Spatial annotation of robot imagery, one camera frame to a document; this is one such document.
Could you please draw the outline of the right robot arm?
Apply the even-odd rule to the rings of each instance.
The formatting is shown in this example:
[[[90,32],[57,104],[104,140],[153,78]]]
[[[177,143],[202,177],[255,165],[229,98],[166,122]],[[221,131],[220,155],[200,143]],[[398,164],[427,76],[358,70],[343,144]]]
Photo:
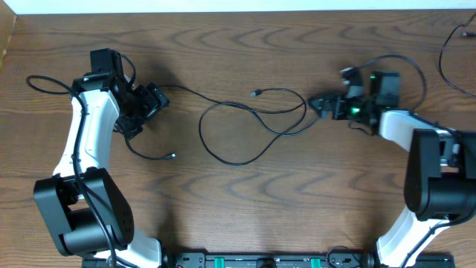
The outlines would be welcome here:
[[[422,250],[442,231],[475,216],[475,133],[421,118],[399,106],[400,74],[375,71],[370,91],[357,68],[341,71],[347,92],[308,99],[321,118],[358,122],[408,151],[405,207],[361,267],[414,267]]]

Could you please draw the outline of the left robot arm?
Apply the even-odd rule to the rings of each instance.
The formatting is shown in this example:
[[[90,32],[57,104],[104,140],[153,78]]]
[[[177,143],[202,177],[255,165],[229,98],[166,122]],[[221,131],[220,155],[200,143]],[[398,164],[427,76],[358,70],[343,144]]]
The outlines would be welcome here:
[[[164,107],[154,84],[136,86],[123,72],[127,58],[103,48],[90,53],[91,70],[66,91],[73,115],[52,177],[36,181],[33,198],[57,251],[83,267],[165,267],[159,240],[135,228],[132,209],[109,174],[112,135],[126,143]]]

